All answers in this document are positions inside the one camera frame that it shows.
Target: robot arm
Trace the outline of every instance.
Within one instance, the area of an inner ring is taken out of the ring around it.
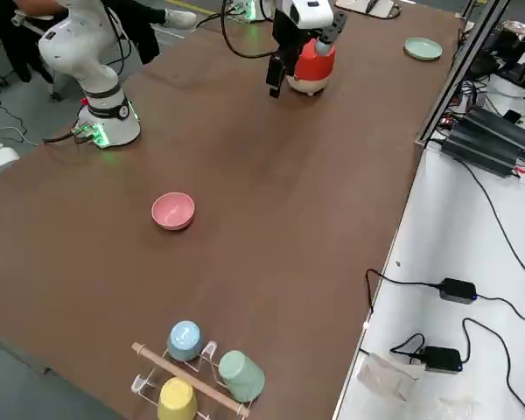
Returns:
[[[73,134],[92,139],[100,148],[126,144],[138,137],[137,116],[119,84],[118,75],[100,62],[118,33],[102,0],[57,0],[68,17],[49,29],[38,48],[45,62],[74,77],[86,96]]]
[[[344,29],[347,16],[333,14],[328,0],[278,0],[272,36],[278,49],[270,56],[266,82],[277,98],[286,75],[293,76],[304,45],[317,39],[315,53],[327,55]]]

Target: white table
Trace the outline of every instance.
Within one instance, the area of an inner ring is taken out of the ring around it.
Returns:
[[[491,78],[488,90],[491,88],[525,95],[497,76]],[[489,97],[502,114],[512,108],[525,115],[525,100],[497,94]],[[470,281],[478,293],[506,298],[525,316],[525,273],[509,250],[487,200],[466,169],[438,150],[437,144],[430,143],[422,156],[385,275],[404,282],[438,283],[445,277]],[[521,180],[502,179],[472,169],[488,190],[510,241],[525,262],[525,175]],[[364,287],[363,273],[354,281],[362,281]],[[471,305],[454,304],[441,300],[430,288],[383,282],[362,348],[392,359],[391,347],[413,333],[423,333],[427,344],[457,348],[465,358],[461,327],[465,317],[493,328],[506,341],[512,359],[512,387],[525,402],[525,322],[503,303],[480,300]],[[525,419],[525,412],[506,386],[507,362],[501,343],[476,325],[468,324],[467,329],[472,357],[464,372],[455,376],[426,373],[413,402],[429,406],[440,397],[469,398],[479,406],[475,416],[466,420]],[[372,394],[355,379],[365,357],[363,353],[357,356],[338,419],[426,420],[426,416],[405,417],[401,404]],[[408,362],[408,358],[396,360]]]

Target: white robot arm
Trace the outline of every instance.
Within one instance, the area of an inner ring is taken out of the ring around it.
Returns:
[[[99,61],[101,52],[117,39],[113,20],[101,0],[57,0],[68,9],[38,42],[45,62],[81,85],[87,104],[73,133],[91,138],[100,148],[127,144],[140,133],[140,124],[119,84],[116,72]]]

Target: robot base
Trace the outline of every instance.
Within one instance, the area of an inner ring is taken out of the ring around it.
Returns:
[[[288,84],[302,94],[308,94],[313,96],[319,90],[326,88],[329,83],[329,76],[326,76],[322,80],[300,80],[297,77],[286,76]]]
[[[91,141],[100,149],[131,143],[140,134],[140,124],[132,106],[130,106],[129,116],[124,120],[91,115],[86,106],[78,115],[75,130],[78,129],[84,133],[84,136],[92,136]]]

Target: white sneaker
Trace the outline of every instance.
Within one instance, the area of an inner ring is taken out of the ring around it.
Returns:
[[[191,11],[165,9],[164,28],[192,29],[196,24],[196,15]]]

